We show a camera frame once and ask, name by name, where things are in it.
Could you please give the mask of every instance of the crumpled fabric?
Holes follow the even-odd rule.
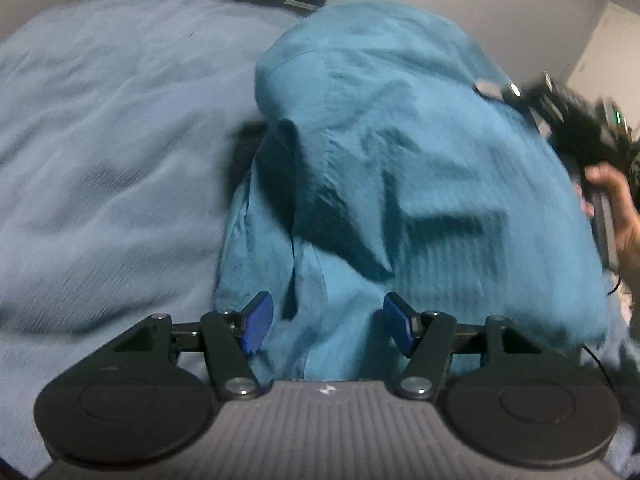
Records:
[[[569,177],[477,78],[509,81],[456,25],[391,2],[321,9],[258,62],[269,131],[234,197],[214,302],[273,295],[262,382],[396,378],[390,291],[463,323],[507,316],[555,348],[604,337]]]

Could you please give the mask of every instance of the finger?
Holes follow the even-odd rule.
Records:
[[[614,215],[621,222],[632,221],[636,214],[636,208],[626,177],[622,173],[610,164],[603,162],[597,166],[586,168],[584,176],[595,186],[602,187],[607,191],[611,207],[615,210]]]
[[[584,211],[584,214],[589,218],[593,218],[593,216],[596,214],[593,204],[590,204],[589,202],[584,202],[582,204],[582,211]]]

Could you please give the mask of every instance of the light blue cloth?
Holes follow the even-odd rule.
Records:
[[[327,7],[257,66],[269,132],[236,193],[217,306],[268,290],[252,363],[274,378],[392,379],[377,312],[398,292],[459,322],[503,314],[558,348],[609,329],[590,226],[508,78],[460,29],[389,2]]]
[[[255,63],[297,21],[222,0],[95,0],[0,44],[0,456],[34,476],[44,385],[153,312],[211,308],[262,138]],[[188,358],[184,365],[200,370]]]

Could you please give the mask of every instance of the metal screw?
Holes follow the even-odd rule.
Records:
[[[236,395],[252,394],[257,389],[255,381],[246,377],[234,377],[225,383],[225,390]]]
[[[402,380],[400,387],[414,396],[428,397],[433,385],[430,380],[424,377],[407,377]]]

